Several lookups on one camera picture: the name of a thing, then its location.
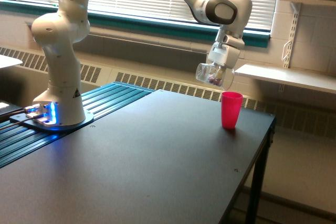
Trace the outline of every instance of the wall shelf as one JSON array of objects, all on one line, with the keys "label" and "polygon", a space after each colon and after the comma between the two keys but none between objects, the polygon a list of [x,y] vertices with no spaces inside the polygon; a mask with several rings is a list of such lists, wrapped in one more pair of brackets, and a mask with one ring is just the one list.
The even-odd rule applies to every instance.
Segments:
[{"label": "wall shelf", "polygon": [[329,1],[329,0],[282,0],[282,1],[290,1],[296,4],[322,5],[322,6],[335,6],[336,7],[336,1]]},{"label": "wall shelf", "polygon": [[22,61],[18,59],[0,55],[0,68],[7,68],[7,67],[15,66],[15,65],[20,65],[20,64],[22,64]]},{"label": "wall shelf", "polygon": [[239,76],[336,94],[336,77],[268,65],[245,64],[235,71]]}]

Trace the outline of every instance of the wall vent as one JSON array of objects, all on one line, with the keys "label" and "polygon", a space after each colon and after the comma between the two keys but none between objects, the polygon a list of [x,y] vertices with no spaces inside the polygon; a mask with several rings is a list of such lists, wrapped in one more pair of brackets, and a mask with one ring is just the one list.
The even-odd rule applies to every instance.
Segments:
[{"label": "wall vent", "polygon": [[[31,54],[29,52],[18,51],[15,49],[0,47],[0,55],[12,57],[21,60],[23,63],[18,67],[35,69],[42,72],[48,72],[48,64],[44,55]],[[80,65],[80,79],[89,83],[97,83],[102,68]]]},{"label": "wall vent", "polygon": [[[218,90],[172,80],[167,81],[118,72],[116,79],[113,81],[136,84],[154,90],[163,89],[212,101],[221,101],[221,92]],[[275,114],[278,127],[336,139],[336,115],[334,113],[303,107],[298,108],[286,103],[258,101],[248,96],[244,96],[242,107]]]}]

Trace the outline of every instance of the cable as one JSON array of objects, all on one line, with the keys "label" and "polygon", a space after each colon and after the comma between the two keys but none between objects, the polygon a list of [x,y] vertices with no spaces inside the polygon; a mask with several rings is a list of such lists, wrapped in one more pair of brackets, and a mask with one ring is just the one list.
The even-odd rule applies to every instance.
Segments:
[{"label": "cable", "polygon": [[22,109],[22,110],[6,113],[6,114],[4,114],[0,117],[0,121],[2,121],[3,119],[7,119],[7,118],[9,118],[13,115],[17,115],[17,114],[21,114],[21,113],[25,113],[25,110]]},{"label": "cable", "polygon": [[24,120],[22,120],[22,121],[20,121],[20,122],[13,123],[13,124],[11,124],[11,125],[8,125],[8,126],[6,126],[6,127],[1,128],[1,129],[0,129],[0,132],[3,131],[3,130],[6,130],[6,129],[8,129],[8,128],[11,128],[11,127],[20,125],[20,124],[22,124],[23,122],[27,122],[27,121],[29,121],[29,120],[42,118],[43,116],[45,116],[45,115],[44,115],[44,114],[36,115],[36,116],[33,116],[32,118],[27,118],[27,119],[24,119]]}]

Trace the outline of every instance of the white table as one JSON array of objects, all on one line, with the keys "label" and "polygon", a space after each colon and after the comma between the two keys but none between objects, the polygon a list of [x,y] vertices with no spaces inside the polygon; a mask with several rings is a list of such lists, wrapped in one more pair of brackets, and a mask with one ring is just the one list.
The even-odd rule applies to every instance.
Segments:
[{"label": "white table", "polygon": [[7,68],[7,67],[15,66],[15,65],[20,65],[20,64],[22,64],[22,61],[18,59],[0,55],[0,68]]}]

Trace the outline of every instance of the window sill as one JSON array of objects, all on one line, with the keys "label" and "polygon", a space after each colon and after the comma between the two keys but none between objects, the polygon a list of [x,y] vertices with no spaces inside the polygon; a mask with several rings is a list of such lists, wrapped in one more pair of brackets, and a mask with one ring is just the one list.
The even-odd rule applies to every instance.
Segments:
[{"label": "window sill", "polygon": [[[9,12],[43,15],[56,12],[58,7],[43,4],[25,3],[9,0],[0,1],[0,10]],[[104,12],[89,11],[91,24],[109,27],[145,31],[155,34],[163,34],[174,37],[214,41],[218,28],[198,24],[157,20],[153,18],[140,18],[128,15],[110,14]],[[268,46],[270,32],[244,30],[243,40],[246,46]]]}]

